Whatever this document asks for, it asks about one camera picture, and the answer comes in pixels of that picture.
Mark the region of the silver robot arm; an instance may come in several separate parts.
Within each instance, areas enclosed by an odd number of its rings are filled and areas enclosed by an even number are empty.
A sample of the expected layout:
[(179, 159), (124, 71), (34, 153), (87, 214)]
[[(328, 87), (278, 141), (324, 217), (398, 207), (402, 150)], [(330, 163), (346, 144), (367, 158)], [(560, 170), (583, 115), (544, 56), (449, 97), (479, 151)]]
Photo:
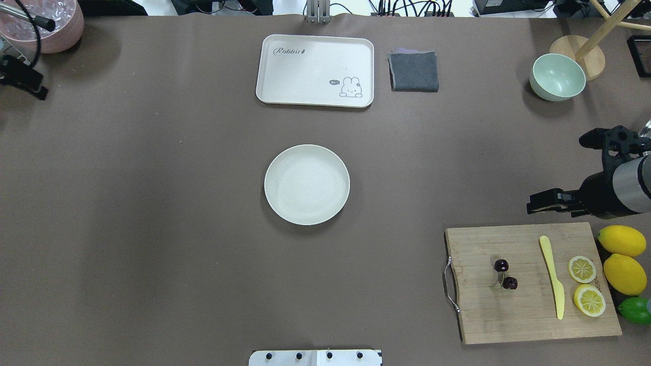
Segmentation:
[(568, 212), (614, 219), (650, 211), (649, 122), (640, 132), (623, 126), (595, 128), (579, 137), (584, 148), (600, 150), (603, 170), (577, 190), (553, 188), (529, 198), (527, 213)]

